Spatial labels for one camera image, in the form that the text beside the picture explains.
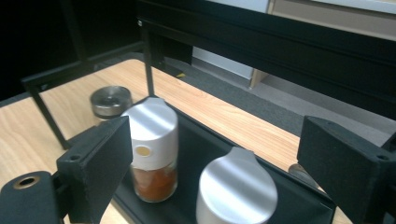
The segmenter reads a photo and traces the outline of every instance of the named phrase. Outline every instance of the wooden table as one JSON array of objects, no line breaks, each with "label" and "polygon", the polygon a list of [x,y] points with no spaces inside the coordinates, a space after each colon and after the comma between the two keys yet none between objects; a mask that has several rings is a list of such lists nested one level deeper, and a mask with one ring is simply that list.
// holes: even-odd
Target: wooden table
[{"label": "wooden table", "polygon": [[[154,69],[153,75],[155,94],[169,104],[285,171],[297,162],[299,137],[159,70]],[[41,93],[66,139],[98,122],[90,95],[109,85],[128,88],[134,102],[148,96],[144,64],[126,61]],[[0,123],[0,186],[33,171],[56,171],[55,162],[64,150],[32,98],[0,108]],[[128,221],[114,204],[102,219],[102,223]],[[334,223],[350,221],[337,210]]]}]

